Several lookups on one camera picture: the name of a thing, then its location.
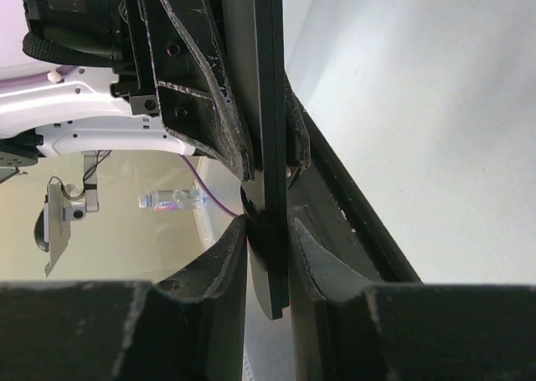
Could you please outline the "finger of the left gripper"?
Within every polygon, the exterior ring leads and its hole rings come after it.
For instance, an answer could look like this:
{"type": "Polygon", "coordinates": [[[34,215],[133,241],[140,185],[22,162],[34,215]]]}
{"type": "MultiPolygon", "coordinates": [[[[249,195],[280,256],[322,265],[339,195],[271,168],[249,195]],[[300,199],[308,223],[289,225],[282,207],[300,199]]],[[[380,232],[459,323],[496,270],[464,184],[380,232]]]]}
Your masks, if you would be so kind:
{"type": "Polygon", "coordinates": [[[250,134],[210,0],[142,0],[142,13],[165,128],[239,180],[253,179],[250,134]]]}
{"type": "Polygon", "coordinates": [[[303,104],[294,93],[285,75],[286,108],[286,160],[292,167],[309,167],[311,164],[310,137],[303,115],[303,104]]]}

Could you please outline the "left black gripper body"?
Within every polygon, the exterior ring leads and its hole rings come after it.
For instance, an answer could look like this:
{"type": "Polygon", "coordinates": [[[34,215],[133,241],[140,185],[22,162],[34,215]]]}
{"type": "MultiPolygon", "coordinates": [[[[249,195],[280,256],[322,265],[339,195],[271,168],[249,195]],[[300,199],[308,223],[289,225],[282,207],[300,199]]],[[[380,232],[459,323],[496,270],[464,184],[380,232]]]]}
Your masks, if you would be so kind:
{"type": "Polygon", "coordinates": [[[112,94],[134,115],[195,117],[197,65],[159,0],[121,0],[123,65],[112,94]]]}

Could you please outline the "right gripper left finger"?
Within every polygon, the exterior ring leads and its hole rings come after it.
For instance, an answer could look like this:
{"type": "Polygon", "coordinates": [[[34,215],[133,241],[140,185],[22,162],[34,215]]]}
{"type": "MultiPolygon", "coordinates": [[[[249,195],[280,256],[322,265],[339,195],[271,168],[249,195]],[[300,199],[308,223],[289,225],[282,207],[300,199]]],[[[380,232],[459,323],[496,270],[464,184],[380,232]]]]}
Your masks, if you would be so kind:
{"type": "Polygon", "coordinates": [[[4,282],[4,380],[239,380],[246,220],[158,283],[4,282]]]}

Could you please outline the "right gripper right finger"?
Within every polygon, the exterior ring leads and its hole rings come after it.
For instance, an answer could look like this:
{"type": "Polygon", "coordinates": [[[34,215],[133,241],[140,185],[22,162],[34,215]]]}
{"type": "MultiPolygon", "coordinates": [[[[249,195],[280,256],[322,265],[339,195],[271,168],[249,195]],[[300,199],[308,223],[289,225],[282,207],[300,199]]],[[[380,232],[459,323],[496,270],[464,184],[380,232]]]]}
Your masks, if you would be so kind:
{"type": "Polygon", "coordinates": [[[297,379],[534,379],[532,286],[374,282],[300,220],[290,237],[297,379]]]}

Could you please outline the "black remote control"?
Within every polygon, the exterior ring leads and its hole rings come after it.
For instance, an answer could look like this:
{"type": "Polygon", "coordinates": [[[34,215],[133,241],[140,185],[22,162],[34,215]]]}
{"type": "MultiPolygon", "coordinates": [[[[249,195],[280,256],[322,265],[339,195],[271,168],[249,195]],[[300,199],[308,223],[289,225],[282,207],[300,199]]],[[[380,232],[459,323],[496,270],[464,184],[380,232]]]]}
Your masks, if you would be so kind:
{"type": "Polygon", "coordinates": [[[253,147],[241,186],[250,265],[262,311],[281,318],[287,285],[286,112],[282,0],[222,0],[234,94],[253,147]]]}

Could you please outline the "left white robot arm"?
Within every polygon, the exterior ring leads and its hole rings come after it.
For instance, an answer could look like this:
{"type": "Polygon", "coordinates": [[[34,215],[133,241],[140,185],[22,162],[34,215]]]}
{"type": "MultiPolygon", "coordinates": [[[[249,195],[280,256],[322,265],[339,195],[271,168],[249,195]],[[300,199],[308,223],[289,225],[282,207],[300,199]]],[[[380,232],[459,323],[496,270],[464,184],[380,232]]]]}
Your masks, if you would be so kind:
{"type": "Polygon", "coordinates": [[[311,161],[281,0],[21,0],[40,74],[1,82],[1,164],[91,150],[205,155],[240,181],[311,161]]]}

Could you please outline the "clear plastic water bottle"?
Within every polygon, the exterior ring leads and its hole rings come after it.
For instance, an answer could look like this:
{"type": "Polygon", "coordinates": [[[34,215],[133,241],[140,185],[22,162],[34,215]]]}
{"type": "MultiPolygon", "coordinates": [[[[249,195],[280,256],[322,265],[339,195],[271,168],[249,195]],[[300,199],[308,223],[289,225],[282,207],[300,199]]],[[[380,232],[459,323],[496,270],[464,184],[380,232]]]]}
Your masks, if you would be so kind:
{"type": "Polygon", "coordinates": [[[199,189],[159,190],[138,198],[140,209],[154,212],[201,209],[207,202],[208,196],[199,189]]]}

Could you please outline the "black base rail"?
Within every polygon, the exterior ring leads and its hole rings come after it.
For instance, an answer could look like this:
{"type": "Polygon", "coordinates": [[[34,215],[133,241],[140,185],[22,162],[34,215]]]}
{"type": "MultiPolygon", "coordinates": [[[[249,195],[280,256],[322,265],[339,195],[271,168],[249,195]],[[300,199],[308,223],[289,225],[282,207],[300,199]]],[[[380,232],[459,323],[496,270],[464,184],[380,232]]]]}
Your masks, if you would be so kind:
{"type": "Polygon", "coordinates": [[[313,119],[303,114],[311,164],[296,171],[288,190],[289,212],[315,240],[372,281],[419,282],[420,278],[353,181],[313,119]]]}

